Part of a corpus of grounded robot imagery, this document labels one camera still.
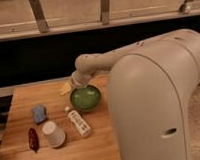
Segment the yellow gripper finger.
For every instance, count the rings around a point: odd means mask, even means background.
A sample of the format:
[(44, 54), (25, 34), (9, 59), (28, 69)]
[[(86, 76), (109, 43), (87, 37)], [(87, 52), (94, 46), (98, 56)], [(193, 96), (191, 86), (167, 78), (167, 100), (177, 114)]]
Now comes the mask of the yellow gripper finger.
[(66, 82), (60, 89), (59, 94), (64, 95), (66, 93), (69, 93), (72, 90), (71, 84), (69, 82)]

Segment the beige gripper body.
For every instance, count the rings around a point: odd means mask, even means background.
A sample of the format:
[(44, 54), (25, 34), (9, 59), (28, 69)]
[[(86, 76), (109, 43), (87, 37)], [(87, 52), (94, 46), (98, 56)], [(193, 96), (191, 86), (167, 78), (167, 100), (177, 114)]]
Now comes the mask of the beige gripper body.
[(72, 85), (75, 89), (87, 86), (90, 82), (90, 76), (89, 75), (84, 75), (78, 70), (72, 73), (71, 79)]

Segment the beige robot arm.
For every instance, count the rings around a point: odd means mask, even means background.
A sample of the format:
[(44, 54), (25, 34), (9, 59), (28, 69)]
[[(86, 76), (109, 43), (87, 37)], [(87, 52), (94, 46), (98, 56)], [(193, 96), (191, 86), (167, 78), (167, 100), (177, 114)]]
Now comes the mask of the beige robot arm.
[(107, 103), (122, 160), (191, 160), (188, 104), (200, 83), (200, 33), (179, 29), (82, 54), (74, 88), (107, 70)]

